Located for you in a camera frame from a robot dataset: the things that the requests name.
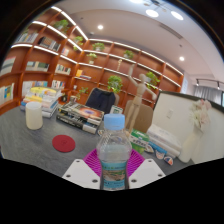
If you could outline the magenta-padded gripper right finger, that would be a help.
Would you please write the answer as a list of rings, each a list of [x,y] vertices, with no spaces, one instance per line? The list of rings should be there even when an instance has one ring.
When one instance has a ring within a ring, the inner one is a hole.
[[[127,175],[130,189],[146,186],[165,177],[164,172],[153,159],[145,159],[136,150],[132,150],[128,160]]]

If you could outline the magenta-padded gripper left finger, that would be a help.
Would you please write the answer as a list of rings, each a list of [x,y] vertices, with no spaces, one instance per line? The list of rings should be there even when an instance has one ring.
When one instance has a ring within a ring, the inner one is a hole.
[[[83,188],[100,188],[100,177],[82,159],[75,159],[62,178]]]

